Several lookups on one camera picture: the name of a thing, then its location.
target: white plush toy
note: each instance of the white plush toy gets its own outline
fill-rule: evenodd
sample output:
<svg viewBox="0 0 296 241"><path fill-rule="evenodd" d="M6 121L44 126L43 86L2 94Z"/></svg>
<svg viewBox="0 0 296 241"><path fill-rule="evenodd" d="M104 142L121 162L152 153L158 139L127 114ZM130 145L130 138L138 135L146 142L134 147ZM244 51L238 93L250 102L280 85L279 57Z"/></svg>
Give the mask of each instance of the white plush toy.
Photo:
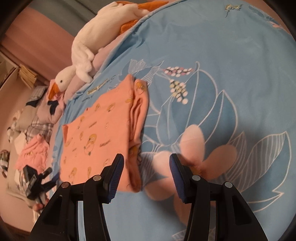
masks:
<svg viewBox="0 0 296 241"><path fill-rule="evenodd" d="M73 77L76 74L76 68L75 66L71 65L68 66L66 68L64 68L63 70L61 70L55 80L54 80L54 84L51 87L51 89L49 90L49 94L48 94L48 99L52 100L52 98L59 92L63 92L65 91L71 80L73 79Z"/></svg>
<svg viewBox="0 0 296 241"><path fill-rule="evenodd" d="M90 83L91 62L99 49L113 41L120 32L120 27L135 19L140 19L149 11L138 9L137 4L118 4L112 2L98 11L76 35L72 44L72 63L76 67L77 76Z"/></svg>

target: silver screw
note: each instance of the silver screw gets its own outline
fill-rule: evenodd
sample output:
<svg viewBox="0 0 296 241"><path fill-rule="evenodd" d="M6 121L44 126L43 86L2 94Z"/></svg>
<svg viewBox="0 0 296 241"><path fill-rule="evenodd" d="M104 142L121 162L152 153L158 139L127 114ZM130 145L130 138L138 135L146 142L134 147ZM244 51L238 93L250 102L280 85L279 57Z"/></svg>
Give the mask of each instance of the silver screw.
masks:
<svg viewBox="0 0 296 241"><path fill-rule="evenodd" d="M232 188L232 183L230 183L230 182L225 182L225 186L226 186L227 188Z"/></svg>
<svg viewBox="0 0 296 241"><path fill-rule="evenodd" d="M100 175L95 175L94 177L93 177L93 180L94 181L100 181L102 179L102 177L100 176Z"/></svg>
<svg viewBox="0 0 296 241"><path fill-rule="evenodd" d="M68 182L64 182L61 184L62 188L67 188L69 187L69 183Z"/></svg>
<svg viewBox="0 0 296 241"><path fill-rule="evenodd" d="M192 179L193 179L194 181L199 181L199 180L200 180L200 176L199 176L199 175L193 175L193 176L192 176Z"/></svg>

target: bed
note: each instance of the bed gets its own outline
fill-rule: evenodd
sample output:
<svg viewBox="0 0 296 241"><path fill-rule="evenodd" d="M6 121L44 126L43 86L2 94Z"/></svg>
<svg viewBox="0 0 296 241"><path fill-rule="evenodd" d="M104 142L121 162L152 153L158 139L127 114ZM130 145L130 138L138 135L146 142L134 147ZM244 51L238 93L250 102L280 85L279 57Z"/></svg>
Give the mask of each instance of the bed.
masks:
<svg viewBox="0 0 296 241"><path fill-rule="evenodd" d="M132 74L147 82L150 99L141 145L143 190L117 192L104 206L111 240L183 240L190 207L164 189L171 177L163 160L186 152L208 163L211 182L236 186L268 240L292 240L295 56L292 35L246 2L166 5L131 28L94 81L68 102L55 137L52 175L59 172L61 126ZM196 142L184 146L192 135ZM81 204L78 211L85 240ZM209 240L214 238L213 215Z"/></svg>

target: plaid fabric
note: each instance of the plaid fabric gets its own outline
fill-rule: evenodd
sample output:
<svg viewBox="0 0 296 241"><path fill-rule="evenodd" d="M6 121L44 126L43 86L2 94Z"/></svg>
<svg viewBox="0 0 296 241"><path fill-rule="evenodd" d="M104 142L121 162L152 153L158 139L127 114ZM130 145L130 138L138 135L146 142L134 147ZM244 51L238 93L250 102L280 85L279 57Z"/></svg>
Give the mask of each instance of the plaid fabric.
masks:
<svg viewBox="0 0 296 241"><path fill-rule="evenodd" d="M36 115L32 121L32 124L27 129L27 133L26 133L27 142L32 140L32 138L37 134L40 134L44 136L44 139L49 143L50 137L52 135L52 127L53 127L53 124L51 123L41 124L39 122L38 116Z"/></svg>
<svg viewBox="0 0 296 241"><path fill-rule="evenodd" d="M28 99L26 105L30 104L30 102L34 102L37 100L40 100L43 96L43 94L45 93L45 91L47 90L48 86L37 86L35 87L35 89L33 90L31 97Z"/></svg>

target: wall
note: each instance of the wall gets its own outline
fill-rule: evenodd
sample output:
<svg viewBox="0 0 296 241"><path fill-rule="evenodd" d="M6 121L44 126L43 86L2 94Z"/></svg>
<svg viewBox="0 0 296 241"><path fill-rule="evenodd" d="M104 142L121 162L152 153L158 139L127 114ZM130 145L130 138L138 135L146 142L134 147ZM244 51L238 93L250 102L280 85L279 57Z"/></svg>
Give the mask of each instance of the wall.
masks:
<svg viewBox="0 0 296 241"><path fill-rule="evenodd" d="M10 150L6 130L11 124L14 113L22 109L29 98L29 90L20 79L11 86L11 91L0 96L0 150ZM4 222L25 230L33 228L33 213L23 200L6 194L6 179L0 174L0 215Z"/></svg>

